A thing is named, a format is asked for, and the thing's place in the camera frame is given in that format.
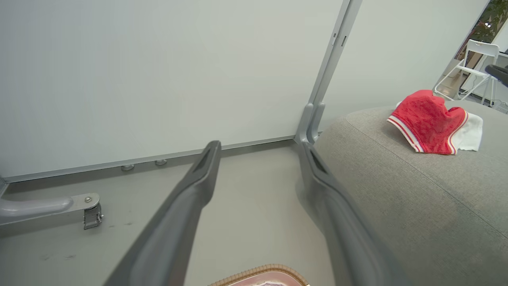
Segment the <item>gray metal frame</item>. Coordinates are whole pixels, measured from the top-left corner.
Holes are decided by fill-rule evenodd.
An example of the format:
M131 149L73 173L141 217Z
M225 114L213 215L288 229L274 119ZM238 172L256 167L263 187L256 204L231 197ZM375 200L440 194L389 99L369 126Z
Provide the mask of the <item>gray metal frame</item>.
M309 102L303 109L302 118L296 132L296 142L304 141L314 144L317 140L319 123L325 111L323 98L347 43L347 38L353 28L361 4L362 0L344 0L342 2Z

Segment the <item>white wall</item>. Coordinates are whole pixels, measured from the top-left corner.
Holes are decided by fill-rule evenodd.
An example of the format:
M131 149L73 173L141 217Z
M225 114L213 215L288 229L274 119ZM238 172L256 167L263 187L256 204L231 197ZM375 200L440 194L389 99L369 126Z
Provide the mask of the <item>white wall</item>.
M294 135L341 1L0 3L0 176Z
M487 0L363 0L330 82L320 130L337 116L432 89Z

